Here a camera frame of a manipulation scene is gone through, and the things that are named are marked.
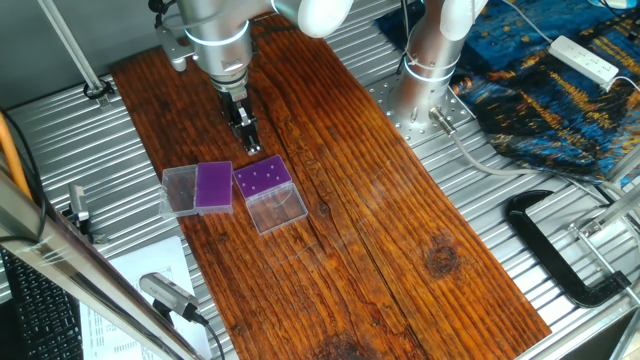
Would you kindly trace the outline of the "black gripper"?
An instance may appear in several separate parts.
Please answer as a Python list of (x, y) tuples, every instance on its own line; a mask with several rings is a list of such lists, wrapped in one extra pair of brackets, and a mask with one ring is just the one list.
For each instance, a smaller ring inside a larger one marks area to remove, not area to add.
[(248, 94), (245, 88), (232, 88), (229, 91), (220, 91), (224, 114), (229, 119), (229, 126), (234, 136), (249, 155), (255, 155), (261, 151), (261, 145), (257, 134), (255, 117), (246, 111), (243, 101)]

